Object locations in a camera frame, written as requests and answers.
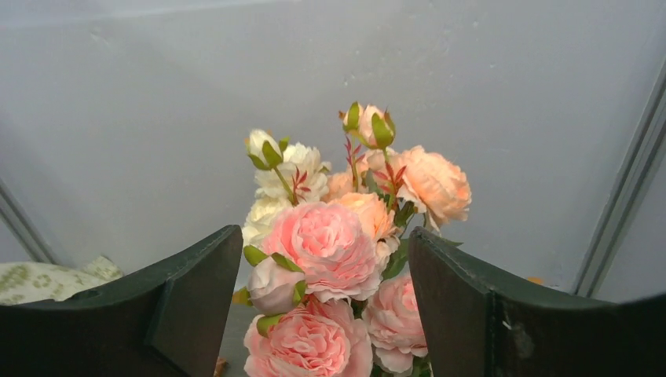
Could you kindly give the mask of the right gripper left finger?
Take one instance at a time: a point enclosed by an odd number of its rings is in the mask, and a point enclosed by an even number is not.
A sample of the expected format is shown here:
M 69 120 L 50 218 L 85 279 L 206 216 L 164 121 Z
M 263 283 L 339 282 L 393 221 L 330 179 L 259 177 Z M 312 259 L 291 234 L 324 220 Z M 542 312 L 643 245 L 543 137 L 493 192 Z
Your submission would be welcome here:
M 213 375 L 242 246 L 228 225 L 62 302 L 3 306 L 2 375 Z

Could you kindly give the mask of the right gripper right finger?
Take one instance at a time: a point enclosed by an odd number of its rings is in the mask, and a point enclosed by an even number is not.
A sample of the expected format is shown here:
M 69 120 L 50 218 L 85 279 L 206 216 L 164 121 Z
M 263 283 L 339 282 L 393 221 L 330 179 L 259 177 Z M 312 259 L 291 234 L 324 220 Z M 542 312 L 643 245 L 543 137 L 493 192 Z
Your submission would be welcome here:
M 662 376 L 665 297 L 612 303 L 515 276 L 414 229 L 409 269 L 436 376 Z

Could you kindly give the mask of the pink flower bouquet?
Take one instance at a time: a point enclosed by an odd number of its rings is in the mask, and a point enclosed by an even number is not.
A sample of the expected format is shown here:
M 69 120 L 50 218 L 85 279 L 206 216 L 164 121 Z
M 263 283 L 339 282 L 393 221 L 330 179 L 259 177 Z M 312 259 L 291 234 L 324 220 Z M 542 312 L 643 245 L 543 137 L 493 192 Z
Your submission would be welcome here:
M 394 213 L 375 194 L 282 210 L 235 300 L 258 315 L 244 336 L 249 376 L 430 376 L 412 278 L 388 271 Z

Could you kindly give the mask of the cream white rose stem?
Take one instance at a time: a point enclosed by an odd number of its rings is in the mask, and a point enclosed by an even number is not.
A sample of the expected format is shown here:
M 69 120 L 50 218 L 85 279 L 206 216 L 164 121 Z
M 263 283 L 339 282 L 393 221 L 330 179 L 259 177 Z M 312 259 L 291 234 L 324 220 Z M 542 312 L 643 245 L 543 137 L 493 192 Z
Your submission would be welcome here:
M 243 244 L 258 247 L 282 210 L 316 202 L 329 192 L 331 164 L 318 148 L 291 144 L 286 137 L 278 141 L 265 130 L 252 130 L 245 146 L 258 187 L 242 228 Z

